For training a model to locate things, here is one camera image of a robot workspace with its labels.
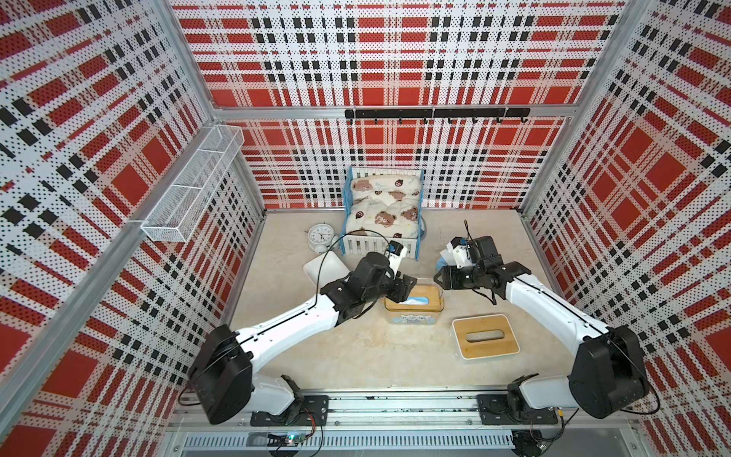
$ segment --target ventilation grille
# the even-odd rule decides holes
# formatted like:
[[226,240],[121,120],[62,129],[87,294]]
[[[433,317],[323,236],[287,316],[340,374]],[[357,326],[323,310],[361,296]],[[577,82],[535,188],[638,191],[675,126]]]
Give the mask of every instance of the ventilation grille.
[[[308,439],[301,450],[316,450],[320,435]],[[266,433],[191,433],[185,450],[264,450]],[[328,431],[322,449],[512,449],[510,430],[479,431]]]

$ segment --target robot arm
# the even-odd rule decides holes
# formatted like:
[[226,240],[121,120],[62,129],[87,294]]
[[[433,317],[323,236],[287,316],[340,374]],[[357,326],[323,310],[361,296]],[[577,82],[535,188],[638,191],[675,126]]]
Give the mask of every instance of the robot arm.
[[628,327],[608,327],[551,292],[520,263],[503,263],[489,236],[464,246],[469,261],[456,263],[469,266],[444,266],[434,281],[445,290],[490,290],[527,311],[574,357],[568,377],[530,375],[508,386],[508,404],[515,417],[553,406],[581,407],[601,419],[649,393],[640,343]]
[[355,271],[333,278],[305,303],[253,327],[231,331],[222,325],[209,333],[188,373],[209,422],[222,423],[242,409],[280,415],[282,423],[296,417],[303,397],[294,381],[258,371],[300,341],[357,319],[370,309],[363,310],[367,303],[405,301],[416,285],[416,278],[398,271],[405,256],[403,246],[391,241],[388,252],[369,252]]
[[[568,377],[534,374],[508,385],[514,417],[521,420],[536,409],[563,406],[605,418],[647,395],[642,350],[630,329],[607,327],[551,292],[520,263],[503,263],[491,237],[462,246],[459,240],[447,251],[462,257],[444,266],[434,281],[445,290],[485,288],[509,300],[556,335],[574,357]],[[242,409],[269,412],[281,423],[293,420],[303,403],[297,385],[287,376],[271,378],[258,371],[309,336],[357,319],[367,303],[386,296],[405,301],[416,279],[398,272],[405,255],[402,245],[392,241],[389,247],[386,254],[369,252],[355,271],[327,283],[286,313],[236,332],[222,325],[209,333],[189,371],[189,385],[208,420],[221,423]]]

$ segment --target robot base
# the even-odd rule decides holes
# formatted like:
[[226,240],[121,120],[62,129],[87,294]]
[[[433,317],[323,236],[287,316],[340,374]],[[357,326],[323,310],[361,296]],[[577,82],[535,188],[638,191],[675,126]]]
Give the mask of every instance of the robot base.
[[[327,424],[327,406],[330,403],[330,397],[327,395],[305,395],[302,401],[300,411],[309,411],[315,419],[315,426],[323,426]],[[279,416],[273,416],[268,412],[255,412],[251,414],[252,427],[276,427],[283,426],[284,421]],[[297,416],[288,426],[311,426],[310,417],[306,413]]]
[[477,406],[484,426],[504,426],[515,423],[552,426],[558,423],[556,412],[548,408],[523,412],[521,421],[513,420],[516,413],[510,411],[505,394],[478,395]]

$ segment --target black cable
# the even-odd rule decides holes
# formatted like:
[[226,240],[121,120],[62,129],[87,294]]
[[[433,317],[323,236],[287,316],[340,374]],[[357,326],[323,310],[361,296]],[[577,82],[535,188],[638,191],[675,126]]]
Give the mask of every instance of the black cable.
[[660,395],[658,395],[657,390],[655,390],[655,386],[650,384],[649,380],[647,381],[647,383],[650,386],[650,390],[652,390],[653,395],[655,395],[655,400],[657,401],[657,406],[655,407],[655,409],[653,409],[652,411],[631,411],[630,409],[620,409],[620,411],[640,416],[649,416],[655,414],[660,410]]
[[321,450],[322,450],[322,443],[325,442],[325,431],[322,430],[322,426],[320,426],[320,445],[315,451],[314,454],[312,454],[310,457],[315,457]]
[[493,305],[497,305],[498,304],[497,300],[495,300],[495,291],[494,290],[491,290],[491,292],[493,293],[493,296],[492,297],[488,297],[484,293],[478,292],[477,289],[470,289],[470,290],[472,292],[478,294],[478,295],[482,295],[483,297],[487,298],[490,301],[490,303],[492,303]]
[[558,433],[557,433],[556,436],[554,436],[553,438],[549,438],[549,439],[541,439],[541,441],[547,441],[548,442],[548,446],[546,446],[545,450],[543,452],[541,452],[539,454],[539,456],[542,456],[545,453],[547,453],[548,450],[550,449],[550,447],[553,446],[553,443],[556,442],[558,440],[558,438],[561,438],[564,435],[564,430],[566,430],[566,427],[569,425],[569,422],[571,422],[571,419],[573,419],[574,416],[576,416],[576,413],[577,412],[579,412],[578,409],[576,411],[574,411],[574,414],[571,415],[571,417],[569,418],[569,420],[567,420],[565,423],[562,423],[561,424],[561,430],[558,431]]
[[377,298],[377,299],[375,299],[375,300],[373,300],[373,303],[371,303],[371,304],[370,304],[370,305],[368,306],[368,308],[366,308],[366,309],[362,310],[362,311],[360,312],[360,314],[359,314],[359,315],[357,315],[356,317],[353,317],[353,319],[360,319],[360,318],[361,318],[361,317],[362,317],[362,316],[363,316],[363,315],[364,315],[365,313],[367,313],[368,311],[370,311],[370,310],[371,310],[371,308],[373,308],[373,305],[375,305],[377,301],[378,301],[378,298]]
[[342,240],[343,238],[345,238],[345,237],[346,237],[346,236],[348,236],[348,235],[352,235],[353,233],[355,233],[355,232],[360,232],[360,231],[363,231],[363,232],[371,232],[371,233],[375,233],[376,235],[378,235],[378,236],[380,236],[381,238],[383,238],[383,239],[384,239],[384,240],[386,241],[386,251],[385,251],[385,252],[388,252],[388,239],[387,239],[386,237],[384,237],[383,235],[381,235],[380,233],[378,233],[377,231],[375,231],[375,230],[366,230],[366,229],[359,229],[359,230],[352,230],[352,231],[350,231],[350,232],[348,232],[348,233],[344,233],[343,235],[340,235],[340,238],[338,238],[338,239],[337,239],[337,240],[335,241],[335,243],[331,244],[331,245],[330,245],[330,247],[329,247],[329,248],[327,248],[327,251],[325,251],[325,255],[323,255],[323,256],[322,256],[322,262],[320,262],[320,267],[319,267],[319,268],[317,269],[317,281],[315,282],[315,303],[314,303],[314,305],[312,306],[313,308],[314,308],[315,306],[317,306],[317,296],[319,295],[319,275],[320,275],[320,273],[322,272],[322,266],[323,266],[323,265],[325,264],[325,258],[326,258],[326,257],[327,257],[327,255],[328,255],[328,254],[330,253],[330,251],[332,251],[332,250],[333,250],[333,247],[335,247],[335,245],[336,245],[336,244],[337,244],[337,243],[338,243],[338,242],[339,242],[340,240]]
[[464,228],[467,230],[467,238],[469,238],[470,241],[474,241],[472,239],[472,235],[469,234],[469,226],[467,225],[467,219],[464,219]]
[[487,298],[488,300],[490,300],[490,297],[488,297],[488,296],[487,296],[486,294],[484,294],[484,293],[482,293],[482,292],[478,292],[478,291],[477,291],[477,289],[470,289],[470,290],[471,290],[472,292],[474,292],[474,293],[476,293],[476,294],[478,294],[478,295],[482,295],[483,297],[485,297],[485,298]]
[[[553,300],[556,303],[558,303],[559,305],[563,306],[568,312],[570,312],[571,314],[575,315],[576,317],[578,317],[579,319],[581,319],[582,321],[584,321],[585,324],[587,324],[589,327],[593,328],[600,335],[604,335],[605,334],[600,329],[594,327],[591,324],[591,322],[589,322],[588,320],[586,320],[583,317],[581,317],[580,314],[576,314],[575,312],[573,312],[573,310],[571,310],[568,306],[566,306],[565,304],[563,304],[560,300],[557,300],[551,294],[545,293],[543,290],[539,289],[538,287],[535,287],[533,284],[529,284],[529,283],[525,282],[524,280],[522,280],[522,279],[520,279],[518,277],[516,277],[515,279],[517,279],[518,281],[522,282],[526,286],[533,287],[538,292],[542,293],[543,295],[546,295],[551,300]],[[622,350],[622,348],[619,347],[618,344],[616,344],[614,341],[612,341],[611,338],[607,338],[607,341],[609,341],[610,343],[612,343],[614,345],[614,347],[616,347],[617,350],[629,361],[629,363],[632,364],[632,366],[634,366],[635,370],[637,370],[637,373],[639,373],[640,376],[645,379],[645,382],[647,382],[647,384],[650,386],[650,390],[652,391],[652,393],[655,396],[655,399],[657,400],[657,406],[655,406],[655,408],[652,411],[647,411],[647,412],[644,412],[644,411],[631,411],[629,409],[620,409],[620,411],[622,411],[622,412],[628,412],[629,414],[636,414],[636,415],[652,415],[652,414],[655,414],[656,412],[658,412],[660,410],[660,395],[658,395],[657,390],[655,390],[655,386],[652,385],[652,383],[650,382],[649,378],[647,378],[647,376],[642,373],[642,370],[640,370],[637,367],[637,365],[635,365],[635,362],[633,362],[632,359],[629,358],[629,356],[627,355],[627,353],[624,352]]]
[[[233,336],[229,336],[229,337],[228,337],[228,338],[226,338],[226,339],[225,339],[224,341],[226,341],[226,340],[228,340],[228,339],[236,339],[236,335],[233,335]],[[219,357],[218,357],[217,359],[215,359],[215,360],[214,360],[213,362],[211,362],[211,363],[209,363],[208,365],[206,365],[206,366],[205,366],[205,368],[204,368],[204,369],[202,369],[202,370],[200,371],[200,373],[198,373],[198,375],[197,375],[197,376],[196,376],[195,378],[193,378],[193,379],[190,379],[190,380],[189,380],[188,382],[186,382],[186,384],[185,384],[185,387],[184,387],[184,388],[183,388],[183,390],[181,390],[181,392],[180,392],[180,393],[178,394],[178,404],[179,404],[179,405],[181,405],[182,407],[196,407],[196,406],[200,405],[200,401],[199,401],[199,402],[197,402],[197,403],[183,403],[183,402],[181,402],[181,397],[183,396],[183,393],[185,393],[186,389],[187,389],[188,387],[190,387],[190,385],[191,385],[191,384],[193,383],[193,381],[197,381],[197,380],[198,380],[198,379],[199,379],[199,378],[200,378],[200,377],[201,377],[201,376],[203,375],[203,373],[205,373],[205,370],[207,370],[207,369],[209,369],[210,367],[212,367],[212,366],[213,366],[213,365],[214,365],[214,364],[215,364],[216,362],[218,362],[219,360],[221,360],[221,359],[222,359],[222,358],[223,358],[223,357],[224,357],[224,356],[225,356],[226,354],[228,354],[229,352],[232,352],[232,351],[233,351],[234,349],[236,349],[237,347],[239,347],[239,346],[240,346],[240,345],[242,345],[242,344],[243,344],[243,343],[240,343],[240,344],[236,344],[235,346],[232,346],[231,348],[229,348],[229,349],[228,349],[228,350],[227,350],[226,352],[224,352],[223,354],[221,354],[221,355],[220,355],[220,356],[219,356]]]

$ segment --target plaid wall panel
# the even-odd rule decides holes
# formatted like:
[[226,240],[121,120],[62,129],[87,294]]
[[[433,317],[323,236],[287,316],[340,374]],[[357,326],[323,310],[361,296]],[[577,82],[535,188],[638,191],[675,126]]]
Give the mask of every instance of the plaid wall panel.
[[731,3],[652,1],[529,214],[567,298],[639,335],[661,455],[731,444],[730,56]]
[[4,377],[197,133],[147,1],[0,2]]
[[342,206],[350,166],[425,171],[424,205],[517,208],[562,118],[242,121],[267,208]]
[[[149,0],[0,1],[0,369],[199,131]],[[153,456],[254,219],[229,176],[186,244],[144,242],[0,456]]]
[[231,172],[188,243],[144,241],[0,447],[154,457],[257,217]]
[[624,5],[171,3],[219,107],[573,103]]

